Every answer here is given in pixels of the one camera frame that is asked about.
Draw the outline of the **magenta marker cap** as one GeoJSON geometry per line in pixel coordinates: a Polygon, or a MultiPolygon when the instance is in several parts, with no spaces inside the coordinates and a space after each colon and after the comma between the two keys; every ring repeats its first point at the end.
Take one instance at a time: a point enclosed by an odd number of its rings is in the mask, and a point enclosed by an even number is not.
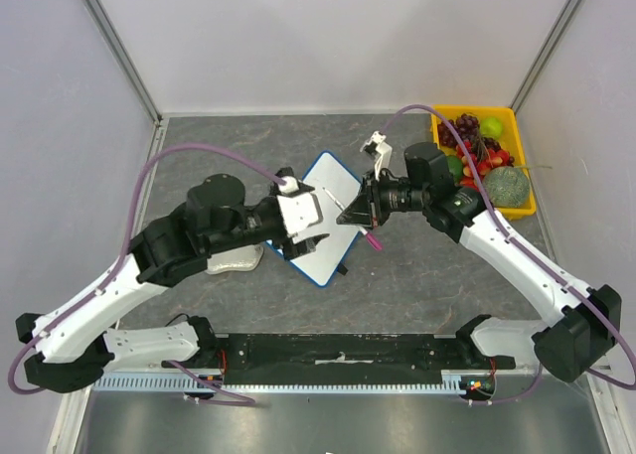
{"type": "Polygon", "coordinates": [[[373,236],[373,234],[367,230],[363,230],[362,234],[364,235],[366,241],[369,243],[369,245],[376,251],[382,251],[383,250],[383,246],[382,244],[373,236]]]}

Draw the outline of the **white marker pen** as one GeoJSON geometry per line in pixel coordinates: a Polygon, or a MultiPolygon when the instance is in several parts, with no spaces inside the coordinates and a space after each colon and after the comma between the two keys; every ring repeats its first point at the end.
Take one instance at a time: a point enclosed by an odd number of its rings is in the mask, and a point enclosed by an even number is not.
{"type": "Polygon", "coordinates": [[[333,193],[331,191],[329,191],[327,188],[323,187],[322,188],[324,193],[329,197],[329,199],[334,203],[334,205],[341,211],[344,212],[345,211],[345,206],[333,195],[333,193]]]}

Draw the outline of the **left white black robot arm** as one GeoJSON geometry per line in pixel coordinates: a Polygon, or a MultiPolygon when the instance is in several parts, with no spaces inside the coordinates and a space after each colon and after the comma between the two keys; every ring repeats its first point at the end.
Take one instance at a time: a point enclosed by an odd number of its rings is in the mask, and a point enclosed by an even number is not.
{"type": "Polygon", "coordinates": [[[143,302],[206,271],[214,255],[270,241],[293,259],[313,252],[322,240],[298,237],[321,223],[322,212],[314,188],[296,178],[283,177],[256,205],[244,199],[240,179],[208,177],[188,191],[182,205],[136,235],[122,257],[65,306],[48,315],[21,315],[19,340],[35,353],[19,361],[32,391],[73,392],[120,368],[213,364],[220,348],[204,317],[127,333],[112,326],[143,302]]]}

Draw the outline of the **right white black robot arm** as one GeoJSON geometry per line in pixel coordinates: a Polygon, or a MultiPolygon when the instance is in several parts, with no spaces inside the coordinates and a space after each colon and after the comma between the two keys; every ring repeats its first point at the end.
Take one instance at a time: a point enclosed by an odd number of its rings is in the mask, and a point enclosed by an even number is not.
{"type": "Polygon", "coordinates": [[[436,230],[479,255],[506,278],[546,326],[532,335],[539,362],[556,378],[579,378],[617,343],[622,300],[610,286],[592,288],[524,240],[479,191],[455,184],[445,154],[430,142],[404,151],[407,174],[389,170],[392,148],[376,134],[362,152],[374,159],[340,225],[375,229],[393,213],[420,213],[436,230]]]}

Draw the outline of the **blue framed whiteboard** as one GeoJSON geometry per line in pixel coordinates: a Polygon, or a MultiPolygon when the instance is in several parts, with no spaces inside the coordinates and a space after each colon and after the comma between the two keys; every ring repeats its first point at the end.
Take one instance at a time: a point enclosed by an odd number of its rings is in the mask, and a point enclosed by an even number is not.
{"type": "Polygon", "coordinates": [[[336,156],[324,151],[305,173],[302,182],[316,190],[323,220],[295,236],[293,241],[298,242],[321,233],[329,233],[329,237],[318,244],[315,252],[290,260],[289,263],[317,286],[324,287],[336,273],[359,232],[352,226],[336,223],[341,211],[322,188],[327,188],[343,205],[348,205],[357,197],[360,181],[336,156]]]}

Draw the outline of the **grey whiteboard eraser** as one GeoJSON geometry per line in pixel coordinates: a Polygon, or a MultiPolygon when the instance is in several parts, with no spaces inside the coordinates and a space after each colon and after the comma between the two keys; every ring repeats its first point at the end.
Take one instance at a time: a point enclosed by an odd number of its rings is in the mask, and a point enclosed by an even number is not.
{"type": "Polygon", "coordinates": [[[264,253],[260,244],[239,247],[211,255],[207,260],[206,272],[218,275],[226,272],[248,272],[255,270],[264,253]]]}

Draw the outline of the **dark green lime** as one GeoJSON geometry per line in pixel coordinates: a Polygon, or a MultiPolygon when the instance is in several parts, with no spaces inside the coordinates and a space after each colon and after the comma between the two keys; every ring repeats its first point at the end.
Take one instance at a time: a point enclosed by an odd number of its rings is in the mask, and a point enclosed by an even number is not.
{"type": "Polygon", "coordinates": [[[454,155],[447,155],[446,161],[448,164],[449,172],[451,176],[453,177],[454,182],[458,184],[464,177],[464,173],[463,173],[464,165],[461,159],[454,155]]]}

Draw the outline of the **dark red grape bunch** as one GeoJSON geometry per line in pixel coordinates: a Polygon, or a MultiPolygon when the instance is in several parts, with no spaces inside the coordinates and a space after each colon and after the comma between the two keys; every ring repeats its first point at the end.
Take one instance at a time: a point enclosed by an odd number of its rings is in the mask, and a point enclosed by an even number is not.
{"type": "MultiPolygon", "coordinates": [[[[449,119],[448,122],[466,146],[472,144],[480,136],[480,122],[474,115],[463,113],[455,119],[449,119]]],[[[443,146],[451,148],[456,146],[456,139],[445,123],[437,124],[437,132],[439,142],[443,146]]]]}

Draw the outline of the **light green apple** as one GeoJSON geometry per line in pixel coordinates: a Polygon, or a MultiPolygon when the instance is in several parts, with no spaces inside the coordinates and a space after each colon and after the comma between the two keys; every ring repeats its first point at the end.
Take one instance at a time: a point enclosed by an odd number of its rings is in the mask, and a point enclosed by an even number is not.
{"type": "Polygon", "coordinates": [[[500,119],[488,116],[480,120],[481,135],[498,140],[504,133],[504,125],[500,119]]]}

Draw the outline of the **netted green melon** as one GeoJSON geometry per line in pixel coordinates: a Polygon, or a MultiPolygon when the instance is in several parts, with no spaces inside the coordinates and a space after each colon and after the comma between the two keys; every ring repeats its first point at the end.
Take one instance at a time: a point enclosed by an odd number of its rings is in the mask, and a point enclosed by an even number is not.
{"type": "Polygon", "coordinates": [[[523,206],[531,193],[530,179],[515,167],[493,169],[483,179],[490,202],[498,208],[517,209],[523,206]]]}

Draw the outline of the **yellow plastic bin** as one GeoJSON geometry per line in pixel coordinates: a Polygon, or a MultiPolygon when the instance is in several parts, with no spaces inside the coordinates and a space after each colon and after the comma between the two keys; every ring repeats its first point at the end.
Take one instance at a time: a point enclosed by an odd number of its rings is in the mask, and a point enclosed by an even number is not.
{"type": "MultiPolygon", "coordinates": [[[[499,144],[503,149],[508,151],[514,158],[515,163],[512,167],[520,168],[526,176],[529,178],[529,170],[522,168],[522,166],[526,165],[526,155],[523,148],[521,136],[519,133],[518,123],[516,119],[516,115],[512,109],[507,107],[496,107],[496,106],[467,106],[467,105],[433,105],[432,108],[442,114],[446,119],[455,119],[463,113],[468,113],[474,115],[478,118],[479,122],[481,119],[486,118],[488,116],[494,116],[500,119],[504,125],[504,133],[498,139],[495,140],[493,138],[484,137],[481,135],[477,138],[481,138],[484,140],[486,138],[486,142],[481,144],[484,146],[486,143],[495,143],[499,144]]],[[[441,119],[436,116],[431,116],[431,131],[433,141],[438,145],[439,149],[442,150],[446,155],[455,155],[456,146],[454,148],[443,146],[438,139],[437,132],[437,124],[442,122],[441,119]]],[[[534,194],[531,186],[531,193],[526,203],[517,209],[511,208],[498,208],[502,215],[507,220],[519,220],[524,217],[528,217],[533,215],[536,212],[536,201],[534,198],[534,194]]]]}

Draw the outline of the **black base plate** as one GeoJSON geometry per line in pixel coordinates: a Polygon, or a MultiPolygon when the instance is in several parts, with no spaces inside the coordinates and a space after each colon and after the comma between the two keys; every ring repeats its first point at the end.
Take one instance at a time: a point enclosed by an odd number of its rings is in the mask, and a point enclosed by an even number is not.
{"type": "Polygon", "coordinates": [[[231,385],[349,386],[439,384],[443,371],[515,366],[487,357],[466,336],[430,334],[229,334],[182,365],[222,369],[231,385]]]}

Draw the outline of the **right aluminium frame post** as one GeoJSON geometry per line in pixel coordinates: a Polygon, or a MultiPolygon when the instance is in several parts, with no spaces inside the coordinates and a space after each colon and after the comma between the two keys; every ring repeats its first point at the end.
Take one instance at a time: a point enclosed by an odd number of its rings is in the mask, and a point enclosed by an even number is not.
{"type": "Polygon", "coordinates": [[[584,1],[565,0],[509,105],[514,113],[523,107],[584,1]]]}

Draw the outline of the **aluminium frame post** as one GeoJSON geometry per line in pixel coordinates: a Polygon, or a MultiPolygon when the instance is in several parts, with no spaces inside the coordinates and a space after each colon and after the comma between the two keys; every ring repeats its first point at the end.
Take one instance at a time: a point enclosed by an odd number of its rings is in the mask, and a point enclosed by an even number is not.
{"type": "Polygon", "coordinates": [[[584,1],[565,0],[509,105],[514,113],[523,107],[584,1]]]}
{"type": "Polygon", "coordinates": [[[163,116],[154,102],[133,60],[129,56],[123,41],[116,31],[101,0],[81,0],[100,34],[104,38],[111,54],[115,58],[124,77],[130,84],[137,99],[155,125],[159,125],[163,116]]]}

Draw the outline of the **left aluminium frame post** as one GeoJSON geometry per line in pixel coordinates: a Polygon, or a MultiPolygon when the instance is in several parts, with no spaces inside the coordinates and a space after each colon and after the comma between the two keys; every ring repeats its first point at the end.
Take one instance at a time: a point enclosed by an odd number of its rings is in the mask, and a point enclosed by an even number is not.
{"type": "Polygon", "coordinates": [[[159,125],[163,116],[154,102],[133,60],[129,56],[123,41],[116,31],[101,0],[81,0],[100,34],[104,38],[111,54],[115,58],[124,77],[130,84],[137,99],[155,125],[159,125]]]}

